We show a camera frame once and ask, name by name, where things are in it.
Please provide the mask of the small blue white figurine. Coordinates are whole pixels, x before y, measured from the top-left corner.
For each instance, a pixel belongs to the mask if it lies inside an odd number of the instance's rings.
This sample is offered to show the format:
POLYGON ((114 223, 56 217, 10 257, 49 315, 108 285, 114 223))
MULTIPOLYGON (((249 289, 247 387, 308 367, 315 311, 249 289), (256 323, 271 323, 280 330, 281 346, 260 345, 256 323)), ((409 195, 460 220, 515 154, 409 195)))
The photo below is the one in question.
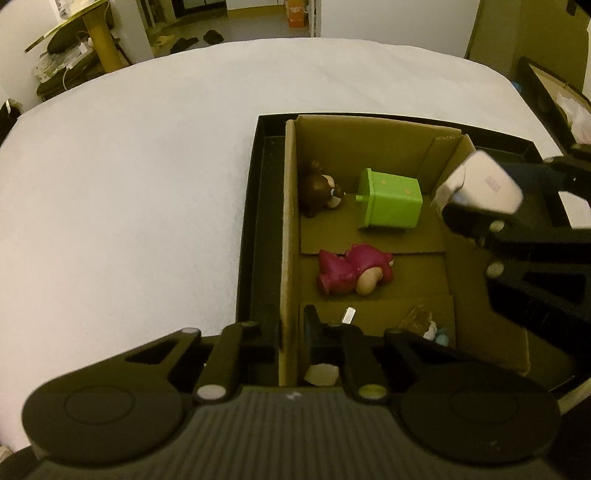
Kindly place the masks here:
POLYGON ((399 328, 419 335, 420 337, 448 347, 450 338, 444 327, 440 327, 433 319, 433 312, 423 305, 412 307, 403 317, 399 328))

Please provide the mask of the pink bear figurine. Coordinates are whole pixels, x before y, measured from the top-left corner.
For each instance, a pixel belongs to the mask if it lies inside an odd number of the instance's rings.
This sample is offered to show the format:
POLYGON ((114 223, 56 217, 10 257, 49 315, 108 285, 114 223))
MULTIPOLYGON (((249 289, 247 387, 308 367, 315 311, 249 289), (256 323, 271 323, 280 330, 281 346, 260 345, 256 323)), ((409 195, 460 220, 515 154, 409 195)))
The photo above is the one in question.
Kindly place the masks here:
POLYGON ((354 244, 344 254, 318 252, 318 290, 322 295, 370 295, 393 281, 394 255, 367 244, 354 244))

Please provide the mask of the brown cardboard box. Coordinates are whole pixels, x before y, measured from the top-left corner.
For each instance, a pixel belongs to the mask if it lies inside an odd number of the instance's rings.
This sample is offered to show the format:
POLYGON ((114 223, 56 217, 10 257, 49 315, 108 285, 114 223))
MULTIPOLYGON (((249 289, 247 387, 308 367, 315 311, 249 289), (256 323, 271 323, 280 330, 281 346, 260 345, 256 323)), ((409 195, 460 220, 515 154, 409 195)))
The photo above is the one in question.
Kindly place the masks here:
POLYGON ((304 376, 304 307, 378 337, 406 327, 526 375, 526 331, 490 307, 488 253, 444 223, 437 190, 473 153, 454 127, 337 115, 286 124, 280 380, 304 376))

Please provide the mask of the white rectangular box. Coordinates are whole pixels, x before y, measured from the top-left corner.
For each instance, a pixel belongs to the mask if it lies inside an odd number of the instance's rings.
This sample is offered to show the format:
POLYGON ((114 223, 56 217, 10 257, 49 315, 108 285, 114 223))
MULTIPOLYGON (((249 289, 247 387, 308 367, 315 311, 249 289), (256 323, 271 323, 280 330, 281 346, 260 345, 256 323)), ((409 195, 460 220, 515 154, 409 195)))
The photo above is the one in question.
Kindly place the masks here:
POLYGON ((509 173, 488 153, 471 153, 437 184, 432 206, 439 214, 450 205, 515 214, 524 200, 523 191, 509 173))

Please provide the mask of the green toy box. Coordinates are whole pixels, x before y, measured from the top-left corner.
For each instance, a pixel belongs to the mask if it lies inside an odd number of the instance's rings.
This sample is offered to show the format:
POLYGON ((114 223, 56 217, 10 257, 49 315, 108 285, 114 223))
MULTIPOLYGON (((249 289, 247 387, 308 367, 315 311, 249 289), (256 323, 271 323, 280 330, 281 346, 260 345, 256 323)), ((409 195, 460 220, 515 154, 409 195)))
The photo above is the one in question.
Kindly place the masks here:
POLYGON ((356 191, 356 223, 360 229, 413 229, 423 207, 416 178, 363 170, 356 191))

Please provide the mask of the brown bear figurine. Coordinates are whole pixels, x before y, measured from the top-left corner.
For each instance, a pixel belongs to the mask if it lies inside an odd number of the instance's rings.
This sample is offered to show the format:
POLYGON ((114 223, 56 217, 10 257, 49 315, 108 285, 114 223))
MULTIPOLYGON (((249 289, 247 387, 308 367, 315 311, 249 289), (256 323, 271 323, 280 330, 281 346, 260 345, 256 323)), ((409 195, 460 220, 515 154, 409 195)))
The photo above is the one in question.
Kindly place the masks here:
POLYGON ((318 161, 301 163, 297 178, 298 207, 307 218, 315 217, 319 211, 339 207, 345 192, 334 177, 325 174, 318 161))

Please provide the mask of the black tray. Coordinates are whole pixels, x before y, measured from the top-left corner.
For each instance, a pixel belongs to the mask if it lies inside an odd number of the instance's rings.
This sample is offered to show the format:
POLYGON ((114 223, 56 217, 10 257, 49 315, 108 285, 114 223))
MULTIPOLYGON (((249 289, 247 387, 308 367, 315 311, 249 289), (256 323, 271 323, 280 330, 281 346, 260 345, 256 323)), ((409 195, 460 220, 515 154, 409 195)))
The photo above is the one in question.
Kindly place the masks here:
MULTIPOLYGON (((260 117, 253 140, 243 217, 238 319, 257 321, 267 330, 273 330, 281 344, 283 335, 280 326, 280 266, 286 124, 287 121, 301 115, 363 116, 454 127, 470 136, 475 151, 487 152, 500 164, 542 161, 535 144, 529 140, 453 122, 337 113, 278 114, 260 117)), ((570 358, 569 361, 573 375, 559 385, 559 392, 564 396, 587 393, 590 389, 590 366, 581 369, 570 358)))

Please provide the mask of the open box on floor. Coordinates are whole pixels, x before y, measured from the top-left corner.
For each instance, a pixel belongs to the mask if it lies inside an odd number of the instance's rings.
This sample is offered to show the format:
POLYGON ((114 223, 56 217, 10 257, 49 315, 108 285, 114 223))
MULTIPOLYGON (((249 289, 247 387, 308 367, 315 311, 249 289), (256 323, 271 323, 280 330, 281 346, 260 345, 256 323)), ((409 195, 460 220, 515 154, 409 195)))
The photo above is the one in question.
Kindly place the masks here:
POLYGON ((569 154, 590 160, 590 100, 527 57, 519 60, 519 73, 526 103, 554 140, 569 154))

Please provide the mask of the black slipper left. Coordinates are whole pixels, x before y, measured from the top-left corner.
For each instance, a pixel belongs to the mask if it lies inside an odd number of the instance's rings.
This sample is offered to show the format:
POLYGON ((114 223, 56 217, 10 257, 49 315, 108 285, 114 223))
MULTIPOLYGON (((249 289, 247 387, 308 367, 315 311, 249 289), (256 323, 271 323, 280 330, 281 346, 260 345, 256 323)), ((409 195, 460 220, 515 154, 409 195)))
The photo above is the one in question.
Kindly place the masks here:
POLYGON ((171 46, 169 53, 176 54, 179 52, 183 52, 183 51, 189 49, 190 47, 197 45, 198 42, 199 42, 199 39, 197 37, 190 37, 190 38, 181 37, 171 46))

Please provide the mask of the black slipper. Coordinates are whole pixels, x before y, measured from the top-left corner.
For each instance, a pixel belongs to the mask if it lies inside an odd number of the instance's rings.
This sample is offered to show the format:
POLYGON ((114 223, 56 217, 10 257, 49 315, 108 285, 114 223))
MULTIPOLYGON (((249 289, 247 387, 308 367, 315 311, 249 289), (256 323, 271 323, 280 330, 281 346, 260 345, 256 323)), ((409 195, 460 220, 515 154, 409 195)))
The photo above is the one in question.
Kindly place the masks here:
POLYGON ((204 34, 204 42, 207 45, 217 45, 224 41, 224 36, 221 33, 217 32, 216 30, 208 30, 204 34))
POLYGON ((183 52, 183 51, 189 49, 190 47, 197 45, 198 42, 199 42, 199 39, 197 37, 190 37, 190 38, 181 37, 171 46, 169 53, 176 54, 179 52, 183 52))

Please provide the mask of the black slipper right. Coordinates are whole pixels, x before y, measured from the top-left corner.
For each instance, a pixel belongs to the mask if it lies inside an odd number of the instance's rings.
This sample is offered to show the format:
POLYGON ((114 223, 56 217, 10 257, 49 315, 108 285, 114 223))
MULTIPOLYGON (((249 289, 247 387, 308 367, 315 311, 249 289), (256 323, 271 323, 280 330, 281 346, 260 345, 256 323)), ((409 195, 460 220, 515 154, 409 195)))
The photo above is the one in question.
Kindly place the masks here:
POLYGON ((217 32, 216 30, 208 30, 204 34, 204 42, 207 45, 217 45, 224 41, 224 36, 221 33, 217 32))

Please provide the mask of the black ghost face mask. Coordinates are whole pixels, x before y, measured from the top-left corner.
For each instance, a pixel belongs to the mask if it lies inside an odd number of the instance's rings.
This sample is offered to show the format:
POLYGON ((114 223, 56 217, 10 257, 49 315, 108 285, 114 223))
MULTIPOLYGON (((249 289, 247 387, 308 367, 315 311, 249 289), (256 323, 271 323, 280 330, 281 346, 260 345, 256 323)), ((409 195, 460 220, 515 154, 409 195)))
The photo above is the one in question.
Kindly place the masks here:
POLYGON ((10 131, 14 128, 17 120, 22 115, 20 105, 12 99, 1 103, 0 109, 0 144, 2 144, 10 131))

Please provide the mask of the orange cardboard box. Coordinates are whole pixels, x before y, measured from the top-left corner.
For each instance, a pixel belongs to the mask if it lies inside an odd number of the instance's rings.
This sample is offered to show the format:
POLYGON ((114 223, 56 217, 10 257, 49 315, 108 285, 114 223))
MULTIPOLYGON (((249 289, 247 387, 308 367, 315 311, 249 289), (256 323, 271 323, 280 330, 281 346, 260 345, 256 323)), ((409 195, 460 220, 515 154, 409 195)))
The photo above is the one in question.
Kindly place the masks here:
POLYGON ((284 8, 287 13, 287 24, 290 28, 304 28, 307 24, 307 1, 284 0, 284 8))

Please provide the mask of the round gold side table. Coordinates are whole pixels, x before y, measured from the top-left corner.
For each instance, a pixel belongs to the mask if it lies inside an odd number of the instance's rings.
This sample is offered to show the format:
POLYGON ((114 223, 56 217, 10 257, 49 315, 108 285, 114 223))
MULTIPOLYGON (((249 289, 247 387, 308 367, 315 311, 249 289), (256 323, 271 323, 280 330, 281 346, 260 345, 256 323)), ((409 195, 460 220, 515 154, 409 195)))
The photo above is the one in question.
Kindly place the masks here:
POLYGON ((124 65, 119 57, 113 36, 106 22, 109 7, 109 0, 78 2, 74 7, 74 12, 67 19, 62 20, 59 24, 33 41, 24 49, 24 52, 30 52, 44 40, 49 39, 61 29, 81 18, 105 72, 111 73, 122 69, 124 65))

